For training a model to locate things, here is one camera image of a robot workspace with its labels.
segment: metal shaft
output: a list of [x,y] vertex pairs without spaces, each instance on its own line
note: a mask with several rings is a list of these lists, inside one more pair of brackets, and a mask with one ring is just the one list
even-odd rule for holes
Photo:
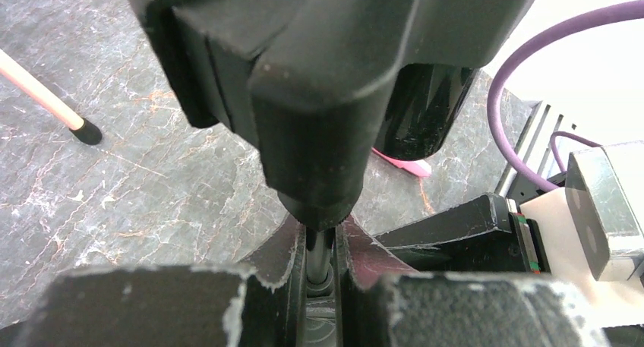
[[306,230],[306,276],[311,284],[320,285],[327,279],[334,235],[335,229]]

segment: white wall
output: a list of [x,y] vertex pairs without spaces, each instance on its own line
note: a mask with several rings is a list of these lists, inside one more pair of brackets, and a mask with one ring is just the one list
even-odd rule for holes
[[[494,76],[514,49],[560,21],[628,1],[536,0],[485,70]],[[644,20],[562,39],[524,62],[506,88],[520,99],[548,101],[603,144],[644,140]]]

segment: silver metal block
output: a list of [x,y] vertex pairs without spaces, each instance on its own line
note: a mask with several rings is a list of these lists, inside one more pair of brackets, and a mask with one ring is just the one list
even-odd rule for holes
[[622,281],[644,271],[642,205],[644,181],[637,159],[644,143],[635,142],[571,153],[566,198],[592,275]]

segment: wooden stick with black tip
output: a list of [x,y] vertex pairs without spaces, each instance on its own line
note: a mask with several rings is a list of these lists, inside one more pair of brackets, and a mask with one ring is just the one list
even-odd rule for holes
[[36,100],[43,108],[65,123],[76,138],[84,144],[99,144],[103,138],[100,129],[92,122],[80,117],[63,103],[54,93],[22,68],[14,59],[0,49],[0,73],[25,93]]

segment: cable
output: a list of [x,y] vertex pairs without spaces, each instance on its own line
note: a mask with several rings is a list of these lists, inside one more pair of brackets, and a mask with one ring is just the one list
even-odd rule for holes
[[500,117],[500,99],[503,93],[504,84],[508,77],[516,70],[521,63],[528,57],[534,55],[540,49],[574,33],[589,30],[594,27],[604,26],[624,21],[632,21],[644,18],[644,0],[635,0],[609,7],[600,8],[595,11],[589,11],[570,18],[559,24],[556,24],[540,34],[532,37],[528,42],[519,47],[499,68],[497,75],[492,80],[488,94],[488,123],[492,132],[494,142],[499,147],[499,151],[507,159],[507,162],[516,171],[525,176],[530,182],[537,185],[544,191],[553,191],[558,186],[543,179],[533,172],[523,161],[516,155],[514,149],[503,130],[503,124]]
[[600,147],[601,144],[598,144],[596,142],[593,142],[591,140],[587,140],[584,137],[580,137],[574,133],[570,132],[565,132],[565,131],[555,131],[553,134],[550,136],[550,150],[552,151],[552,155],[554,156],[554,160],[557,161],[557,165],[559,166],[559,170],[561,171],[566,171],[566,166],[564,165],[564,161],[561,159],[561,155],[559,154],[559,149],[557,149],[557,144],[554,142],[554,140],[557,139],[557,137],[565,137],[569,138],[571,140],[575,140],[581,144],[585,144],[588,147]]

